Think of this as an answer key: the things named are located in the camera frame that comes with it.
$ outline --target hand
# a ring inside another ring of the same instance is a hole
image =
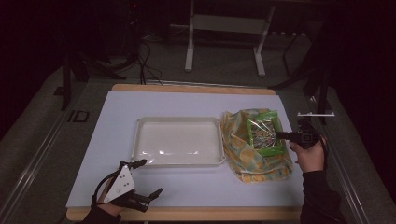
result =
[[[297,143],[290,142],[291,150],[297,154],[297,162],[303,173],[312,171],[322,171],[324,167],[324,151],[320,141],[312,147],[303,149]]]
[[[106,186],[102,191],[101,196],[98,199],[98,207],[100,207],[102,210],[106,211],[107,213],[109,213],[111,216],[116,217],[117,215],[120,214],[120,212],[122,212],[125,208],[124,207],[119,207],[116,206],[112,203],[103,203],[104,199],[107,195],[107,190],[108,190],[108,186],[110,185],[111,179],[107,180],[106,182]]]

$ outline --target plastic tray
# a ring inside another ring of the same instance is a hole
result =
[[[132,161],[146,165],[220,165],[225,161],[216,118],[144,117],[138,120]]]

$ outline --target black sleeve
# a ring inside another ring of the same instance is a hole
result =
[[[79,222],[79,224],[118,224],[120,223],[120,220],[120,215],[116,217],[111,216],[106,211],[95,205],[92,205],[90,213],[88,213],[84,220]]]
[[[301,223],[347,223],[340,211],[341,197],[330,189],[326,172],[304,173],[303,178],[305,197]]]

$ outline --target person's right hand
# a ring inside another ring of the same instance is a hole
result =
[[[297,143],[290,142],[291,150],[297,154],[297,162],[303,173],[312,171],[322,171],[324,168],[324,151],[320,141],[316,142],[312,147],[303,149]]]

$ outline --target white triangular marker plate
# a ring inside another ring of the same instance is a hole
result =
[[[117,176],[116,181],[114,181],[113,186],[108,191],[104,203],[108,203],[132,189],[134,189],[134,180],[132,179],[131,171],[128,166],[124,166]]]

